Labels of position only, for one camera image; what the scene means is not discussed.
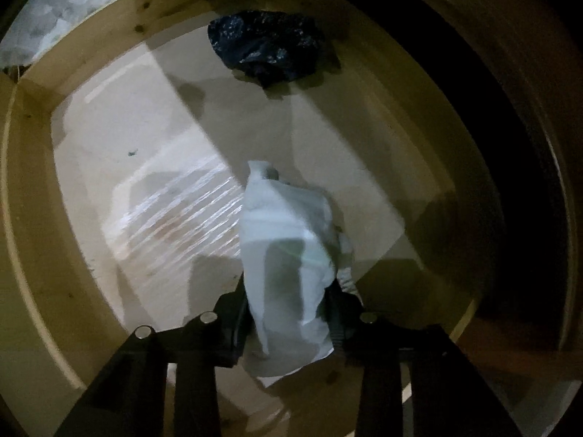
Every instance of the black plastic bag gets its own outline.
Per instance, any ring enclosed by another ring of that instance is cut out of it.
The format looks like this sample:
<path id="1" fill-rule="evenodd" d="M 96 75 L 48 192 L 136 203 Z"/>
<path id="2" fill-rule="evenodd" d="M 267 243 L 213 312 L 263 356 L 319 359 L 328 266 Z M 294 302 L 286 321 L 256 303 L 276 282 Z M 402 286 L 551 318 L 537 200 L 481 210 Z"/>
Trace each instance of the black plastic bag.
<path id="1" fill-rule="evenodd" d="M 280 11 L 241 11 L 212 21 L 209 40 L 228 68 L 266 88 L 316 71 L 324 34 L 314 18 Z"/>

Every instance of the black object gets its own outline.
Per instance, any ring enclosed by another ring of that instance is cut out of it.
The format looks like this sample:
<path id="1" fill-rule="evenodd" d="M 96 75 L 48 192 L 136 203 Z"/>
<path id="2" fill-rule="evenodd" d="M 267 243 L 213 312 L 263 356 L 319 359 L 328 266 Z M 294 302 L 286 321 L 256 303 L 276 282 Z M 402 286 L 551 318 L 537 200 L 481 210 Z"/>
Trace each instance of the black object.
<path id="1" fill-rule="evenodd" d="M 212 21 L 209 40 L 228 68 L 266 88 L 316 71 L 324 34 L 313 18 L 280 11 L 241 11 Z"/>
<path id="2" fill-rule="evenodd" d="M 400 362 L 410 363 L 416 437 L 519 437 L 514 421 L 477 370 L 438 326 L 397 327 L 364 313 L 334 282 L 326 319 L 337 353 L 364 366 L 356 437 L 403 434 Z M 177 363 L 174 435 L 220 437 L 215 366 L 233 367 L 251 329 L 243 286 L 182 328 L 141 326 L 75 404 L 55 437 L 160 437 L 165 375 Z"/>

